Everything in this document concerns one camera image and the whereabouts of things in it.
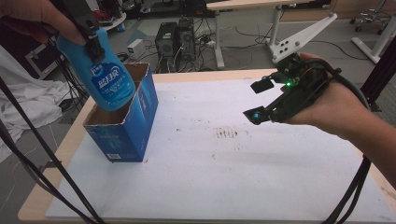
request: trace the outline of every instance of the office chair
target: office chair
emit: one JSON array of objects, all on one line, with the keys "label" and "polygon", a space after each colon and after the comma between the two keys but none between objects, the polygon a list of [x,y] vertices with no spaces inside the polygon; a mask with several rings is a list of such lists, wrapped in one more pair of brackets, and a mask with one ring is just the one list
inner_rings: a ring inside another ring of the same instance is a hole
[{"label": "office chair", "polygon": [[388,25],[390,15],[388,13],[385,13],[381,11],[382,6],[385,5],[387,0],[381,0],[378,2],[376,7],[374,9],[369,9],[369,10],[363,10],[361,13],[359,13],[357,16],[355,16],[352,20],[350,20],[351,24],[355,24],[356,19],[361,19],[361,21],[356,25],[355,31],[360,32],[361,31],[361,26],[362,24],[366,22],[380,22],[381,27],[378,30],[378,34],[381,35],[382,32],[385,30],[385,28]]}]

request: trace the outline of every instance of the gray floor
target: gray floor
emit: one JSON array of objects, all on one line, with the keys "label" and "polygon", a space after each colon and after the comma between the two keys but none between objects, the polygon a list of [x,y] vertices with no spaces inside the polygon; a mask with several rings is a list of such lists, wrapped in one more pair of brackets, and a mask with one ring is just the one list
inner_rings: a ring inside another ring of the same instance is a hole
[{"label": "gray floor", "polygon": [[[109,32],[109,43],[115,52],[125,52],[126,46],[130,44],[133,37],[140,37],[142,34],[136,31],[138,27],[141,32],[144,32],[145,44],[147,46],[153,44],[153,39],[158,31],[161,21],[177,21],[177,19],[165,20],[144,20],[144,21],[128,21],[126,23],[126,31],[118,33],[116,31]],[[303,28],[307,27],[312,22],[285,22],[281,23],[278,31],[278,39],[288,37]],[[214,22],[209,20],[211,28],[214,29]],[[251,35],[265,35],[269,30],[270,25],[247,25],[237,27],[239,32]],[[343,75],[355,83],[363,83],[370,75],[375,65],[367,60],[364,54],[351,42],[354,36],[359,37],[372,47],[378,39],[376,31],[378,26],[374,23],[366,24],[363,31],[355,33],[354,25],[349,24],[348,21],[335,21],[320,33],[315,40],[331,42],[350,55],[365,60],[357,60],[345,55],[339,48],[334,45],[322,42],[313,42],[307,44],[301,51],[311,52],[328,60],[333,67],[340,67],[343,69]],[[223,47],[243,47],[254,44],[255,36],[240,35],[235,31],[235,27],[221,28],[221,45]],[[245,49],[224,48],[224,61],[226,64],[225,70],[243,70],[258,69],[258,68],[273,68],[271,57],[268,53],[267,47],[264,45],[257,45]],[[207,49],[203,53],[205,60],[205,67],[216,70],[214,54],[212,49]],[[155,70],[158,62],[156,54],[145,58],[142,62],[150,63],[151,68]],[[48,79],[62,79],[59,71],[55,70]],[[396,85],[396,78],[391,83]],[[53,122],[39,129],[42,136],[47,143],[55,151],[57,146],[62,142],[67,133],[70,124],[60,123],[59,120]],[[20,150],[27,154],[27,156],[37,165],[45,166],[48,156],[44,153],[42,147],[35,140],[31,131],[23,133],[21,139],[17,142]],[[15,156],[11,155],[5,161],[0,163],[0,223],[22,223],[18,221],[18,211],[21,208],[24,200],[32,190],[34,182],[23,170]]]}]

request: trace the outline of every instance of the barcode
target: barcode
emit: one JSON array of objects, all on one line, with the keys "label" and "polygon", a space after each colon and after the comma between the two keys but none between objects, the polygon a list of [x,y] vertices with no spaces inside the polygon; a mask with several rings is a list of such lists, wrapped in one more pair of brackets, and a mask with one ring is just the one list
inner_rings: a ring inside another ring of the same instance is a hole
[{"label": "barcode", "polygon": [[121,159],[119,154],[107,154],[110,159]]}]

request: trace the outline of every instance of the human arm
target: human arm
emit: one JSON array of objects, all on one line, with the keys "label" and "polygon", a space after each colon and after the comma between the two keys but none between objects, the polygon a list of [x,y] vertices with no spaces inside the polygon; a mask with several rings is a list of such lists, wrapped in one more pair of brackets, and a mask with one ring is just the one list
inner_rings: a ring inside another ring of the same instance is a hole
[{"label": "human arm", "polygon": [[0,0],[0,19],[5,25],[21,34],[31,35],[41,43],[48,41],[46,30],[55,29],[71,41],[85,44],[77,27],[50,0]]},{"label": "human arm", "polygon": [[313,105],[288,123],[316,126],[350,141],[396,189],[396,129],[366,109],[341,83],[332,81]]}]

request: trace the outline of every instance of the human hand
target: human hand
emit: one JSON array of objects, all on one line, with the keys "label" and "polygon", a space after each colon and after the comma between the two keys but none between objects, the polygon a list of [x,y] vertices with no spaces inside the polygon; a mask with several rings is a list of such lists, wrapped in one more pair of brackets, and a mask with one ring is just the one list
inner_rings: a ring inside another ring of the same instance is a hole
[{"label": "human hand", "polygon": [[[300,53],[302,59],[318,58]],[[287,120],[289,124],[308,124],[327,133],[347,138],[358,118],[368,110],[343,84],[333,80],[329,88],[309,107]]]},{"label": "human hand", "polygon": [[0,20],[40,43],[46,43],[49,39],[46,30],[53,32],[55,29],[67,39],[85,44],[77,27],[50,0],[0,0]]}]

